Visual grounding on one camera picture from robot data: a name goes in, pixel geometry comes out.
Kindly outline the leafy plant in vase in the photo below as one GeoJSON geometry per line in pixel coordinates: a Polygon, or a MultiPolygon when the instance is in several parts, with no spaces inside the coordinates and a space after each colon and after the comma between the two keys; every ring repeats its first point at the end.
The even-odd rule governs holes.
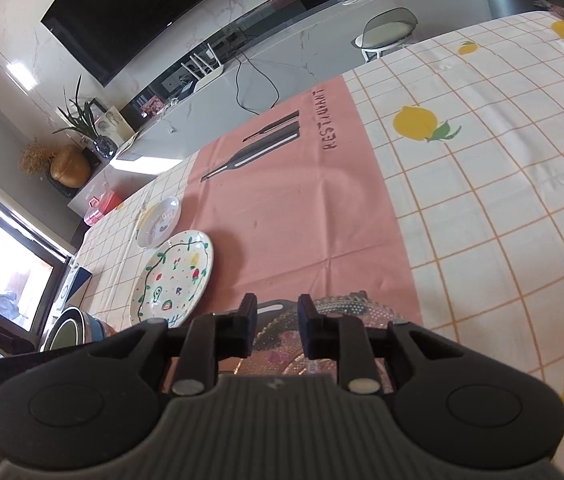
{"type": "Polygon", "coordinates": [[[58,107],[58,113],[64,120],[65,126],[55,130],[55,133],[64,131],[77,133],[81,138],[91,142],[101,158],[112,160],[117,153],[117,145],[109,136],[104,136],[96,130],[96,118],[92,113],[90,102],[79,100],[80,87],[81,78],[78,78],[72,98],[63,92],[64,106],[58,107]]]}

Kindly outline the pink storage box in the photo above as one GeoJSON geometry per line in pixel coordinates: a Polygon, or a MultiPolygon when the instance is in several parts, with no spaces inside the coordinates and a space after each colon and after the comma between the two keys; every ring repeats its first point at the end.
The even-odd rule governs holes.
{"type": "Polygon", "coordinates": [[[84,215],[84,223],[87,226],[95,226],[121,203],[122,199],[112,190],[107,190],[100,196],[91,197],[84,215]]]}

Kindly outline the checked lemon tablecloth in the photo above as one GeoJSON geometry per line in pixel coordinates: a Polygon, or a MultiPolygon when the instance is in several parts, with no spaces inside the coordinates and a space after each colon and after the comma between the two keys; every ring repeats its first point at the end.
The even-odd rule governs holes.
{"type": "Polygon", "coordinates": [[[564,20],[448,32],[186,150],[79,249],[79,307],[116,330],[149,259],[139,220],[168,196],[215,246],[201,310],[363,290],[564,400],[564,20]]]}

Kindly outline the white round stool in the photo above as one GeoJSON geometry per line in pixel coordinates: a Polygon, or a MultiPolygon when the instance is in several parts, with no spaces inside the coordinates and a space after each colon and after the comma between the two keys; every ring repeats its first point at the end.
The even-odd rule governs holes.
{"type": "Polygon", "coordinates": [[[361,52],[365,63],[371,62],[402,48],[418,24],[409,9],[394,8],[371,18],[351,45],[361,52]]]}

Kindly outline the small white saucer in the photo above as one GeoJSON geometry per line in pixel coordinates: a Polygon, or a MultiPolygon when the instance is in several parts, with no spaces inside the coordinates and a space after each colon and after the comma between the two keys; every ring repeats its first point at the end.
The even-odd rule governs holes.
{"type": "Polygon", "coordinates": [[[137,229],[136,242],[140,248],[156,248],[166,242],[179,223],[181,200],[169,196],[143,214],[137,229]]]}

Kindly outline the green ceramic bowl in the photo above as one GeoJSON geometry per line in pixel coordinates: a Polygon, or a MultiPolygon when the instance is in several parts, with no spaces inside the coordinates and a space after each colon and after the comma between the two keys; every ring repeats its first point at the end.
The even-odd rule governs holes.
{"type": "Polygon", "coordinates": [[[49,335],[46,350],[58,350],[76,347],[81,344],[80,324],[74,318],[66,318],[65,321],[54,326],[54,332],[49,335]]]}

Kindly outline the painted white ceramic plate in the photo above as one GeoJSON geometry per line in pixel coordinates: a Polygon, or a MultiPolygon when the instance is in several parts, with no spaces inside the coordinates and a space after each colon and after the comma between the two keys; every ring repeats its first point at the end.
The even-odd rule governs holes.
{"type": "Polygon", "coordinates": [[[160,244],[134,284],[131,324],[163,318],[169,328],[183,325],[208,286],[213,257],[210,237],[197,230],[182,231],[160,244]]]}

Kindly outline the dried yellow flowers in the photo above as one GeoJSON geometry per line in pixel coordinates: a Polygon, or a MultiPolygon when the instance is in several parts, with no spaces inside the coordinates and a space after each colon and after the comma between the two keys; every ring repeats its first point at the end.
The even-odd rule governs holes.
{"type": "Polygon", "coordinates": [[[28,176],[46,174],[51,168],[54,157],[54,148],[50,148],[50,146],[39,141],[32,141],[23,148],[17,167],[28,176]]]}

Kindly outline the white blue product box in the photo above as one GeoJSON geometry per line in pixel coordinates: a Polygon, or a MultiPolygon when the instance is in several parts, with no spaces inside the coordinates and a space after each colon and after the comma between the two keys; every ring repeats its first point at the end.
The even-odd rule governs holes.
{"type": "Polygon", "coordinates": [[[83,266],[72,266],[60,292],[62,309],[79,308],[90,286],[93,274],[83,266]]]}

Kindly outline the black television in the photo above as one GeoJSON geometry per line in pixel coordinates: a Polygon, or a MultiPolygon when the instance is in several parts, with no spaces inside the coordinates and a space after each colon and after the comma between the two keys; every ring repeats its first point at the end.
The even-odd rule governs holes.
{"type": "Polygon", "coordinates": [[[54,0],[41,23],[102,86],[203,0],[54,0]]]}

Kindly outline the white wifi router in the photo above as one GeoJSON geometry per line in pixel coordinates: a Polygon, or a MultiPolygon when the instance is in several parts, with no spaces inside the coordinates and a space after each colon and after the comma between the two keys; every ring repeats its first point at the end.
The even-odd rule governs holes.
{"type": "Polygon", "coordinates": [[[207,87],[224,73],[224,65],[210,44],[206,44],[201,51],[192,51],[180,65],[193,77],[194,93],[207,87]]]}

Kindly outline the brown round vase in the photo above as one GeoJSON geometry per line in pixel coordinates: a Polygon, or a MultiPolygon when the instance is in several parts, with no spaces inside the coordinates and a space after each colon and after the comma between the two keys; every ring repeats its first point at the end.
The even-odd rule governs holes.
{"type": "Polygon", "coordinates": [[[79,148],[65,145],[53,157],[50,175],[67,188],[82,188],[91,177],[91,166],[79,148]]]}

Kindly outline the photo frame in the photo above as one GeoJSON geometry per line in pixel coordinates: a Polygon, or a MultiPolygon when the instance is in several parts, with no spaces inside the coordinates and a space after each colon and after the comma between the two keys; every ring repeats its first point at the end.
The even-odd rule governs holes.
{"type": "Polygon", "coordinates": [[[134,130],[114,106],[96,121],[96,132],[101,136],[107,136],[117,146],[122,146],[134,136],[134,130]]]}

